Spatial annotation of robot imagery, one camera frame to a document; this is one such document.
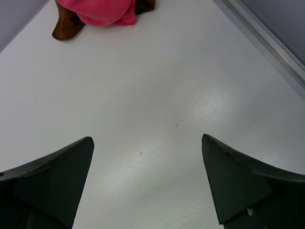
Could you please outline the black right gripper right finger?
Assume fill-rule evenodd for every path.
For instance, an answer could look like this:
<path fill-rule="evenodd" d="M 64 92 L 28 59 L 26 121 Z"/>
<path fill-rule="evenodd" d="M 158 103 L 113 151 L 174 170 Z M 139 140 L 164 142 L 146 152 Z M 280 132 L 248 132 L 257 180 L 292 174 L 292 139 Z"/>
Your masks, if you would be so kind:
<path fill-rule="evenodd" d="M 303 229 L 305 176 L 204 134 L 202 155 L 218 222 L 225 229 Z"/>

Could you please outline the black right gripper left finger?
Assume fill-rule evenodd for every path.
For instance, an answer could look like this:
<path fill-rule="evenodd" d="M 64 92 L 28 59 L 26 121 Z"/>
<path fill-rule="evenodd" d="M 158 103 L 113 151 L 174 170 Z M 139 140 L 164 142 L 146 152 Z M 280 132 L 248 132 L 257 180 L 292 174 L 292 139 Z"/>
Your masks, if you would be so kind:
<path fill-rule="evenodd" d="M 92 161 L 84 137 L 0 174 L 2 229 L 71 229 Z"/>

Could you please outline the pink microfibre towel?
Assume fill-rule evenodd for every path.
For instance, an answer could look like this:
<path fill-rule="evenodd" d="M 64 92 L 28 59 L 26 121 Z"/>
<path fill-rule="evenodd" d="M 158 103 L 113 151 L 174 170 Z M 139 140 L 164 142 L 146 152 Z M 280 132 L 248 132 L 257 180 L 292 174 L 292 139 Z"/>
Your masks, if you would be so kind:
<path fill-rule="evenodd" d="M 134 0 L 59 0 L 58 3 L 91 26 L 130 26 L 136 21 Z"/>

